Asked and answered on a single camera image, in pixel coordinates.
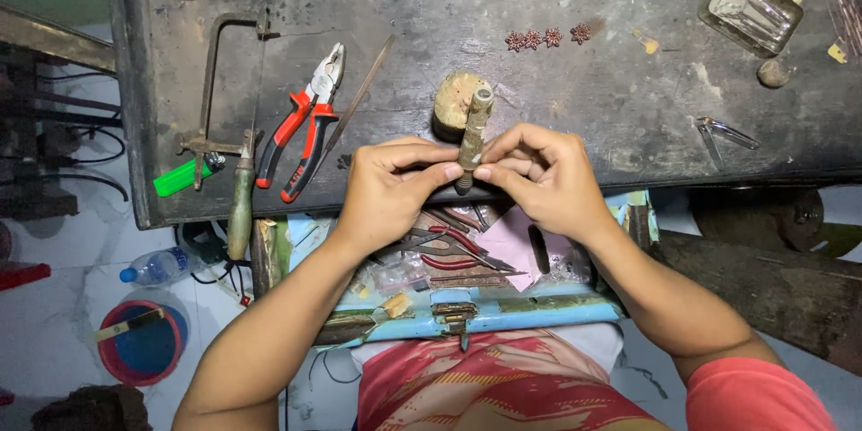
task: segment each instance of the marble floor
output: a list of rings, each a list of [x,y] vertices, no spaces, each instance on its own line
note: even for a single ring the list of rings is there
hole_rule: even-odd
[[[107,37],[106,26],[88,33]],[[63,73],[76,72],[64,67]],[[119,102],[117,86],[105,78],[89,77],[58,84],[58,92],[98,101]],[[88,141],[81,158],[108,154],[111,140]],[[128,184],[125,158],[92,167],[93,172]],[[14,235],[13,260],[48,263],[49,278],[0,292],[0,387],[16,394],[15,404],[0,407],[0,429],[29,429],[29,416],[53,399],[86,383],[115,383],[102,367],[92,332],[104,315],[132,291],[118,273],[148,251],[174,246],[171,229],[141,232],[135,227],[132,207],[114,189],[86,181],[63,181],[64,189],[79,197],[80,214],[73,217],[20,223],[6,220]],[[655,192],[663,228],[697,233],[682,191]],[[835,213],[845,222],[862,224],[862,188],[837,188],[824,192],[836,201]],[[862,259],[857,248],[849,259]],[[250,277],[245,278],[246,285]],[[170,429],[173,414],[191,375],[210,341],[242,311],[237,296],[227,287],[201,285],[186,278],[170,287],[186,306],[190,317],[189,343],[176,370],[165,380],[141,390],[156,431]],[[675,431],[685,431],[685,389],[671,359],[653,346],[631,321],[621,321],[625,333],[624,357],[611,374],[611,383],[641,408]],[[862,428],[862,378],[840,370],[789,345],[767,338],[788,366],[818,393],[842,431]],[[288,410],[290,430],[350,429],[355,417],[359,381],[347,351],[334,351],[329,371],[311,368],[310,352],[282,399]],[[233,365],[242,371],[243,362]]]

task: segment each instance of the pliers jaw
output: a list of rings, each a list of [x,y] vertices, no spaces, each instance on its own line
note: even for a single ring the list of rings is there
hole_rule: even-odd
[[[315,75],[308,85],[317,96],[317,104],[329,104],[335,90],[341,84],[344,74],[344,44],[336,42],[329,53],[315,69]]]

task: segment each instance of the water bottle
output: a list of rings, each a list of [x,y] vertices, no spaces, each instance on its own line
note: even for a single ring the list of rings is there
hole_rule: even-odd
[[[147,252],[137,258],[131,266],[120,271],[120,279],[149,286],[179,279],[204,267],[206,264],[198,256],[181,247],[172,247]]]

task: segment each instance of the pink paper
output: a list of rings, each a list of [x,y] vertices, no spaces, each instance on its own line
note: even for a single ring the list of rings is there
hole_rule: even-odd
[[[487,232],[476,237],[476,243],[488,250],[492,258],[511,264],[526,275],[509,277],[512,286],[518,291],[530,287],[539,277],[539,265],[533,255],[533,246],[527,228],[533,221],[524,214],[519,206],[512,207]],[[570,247],[568,239],[558,234],[542,232],[548,253],[561,253]]]

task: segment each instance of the wooden workbench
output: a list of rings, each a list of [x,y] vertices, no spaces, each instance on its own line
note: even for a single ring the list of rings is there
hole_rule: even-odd
[[[358,146],[418,134],[433,139],[430,116],[443,77],[470,69],[497,92],[489,130],[517,121],[579,133],[604,187],[649,187],[856,175],[862,167],[859,64],[826,54],[835,41],[827,0],[804,0],[805,17],[781,59],[791,81],[758,84],[762,62],[697,18],[706,0],[110,0],[135,215],[141,228],[227,218],[233,167],[207,178],[201,192],[167,198],[152,180],[190,159],[175,154],[178,133],[198,128],[208,32],[225,12],[269,7],[281,37],[265,43],[257,128],[268,137],[335,42],[347,65],[335,110],[350,103],[390,33],[397,40],[339,145],[292,205],[278,198],[296,167],[305,127],[282,156],[273,188],[255,190],[256,216],[337,207],[345,158]],[[511,30],[594,26],[578,46],[514,53]],[[659,40],[648,55],[633,28]],[[210,138],[240,143],[249,128],[263,47],[253,30],[221,34]],[[693,120],[711,115],[758,139],[760,150],[719,140],[726,168],[710,161]],[[487,196],[481,187],[470,196]],[[449,188],[435,195],[458,198]]]

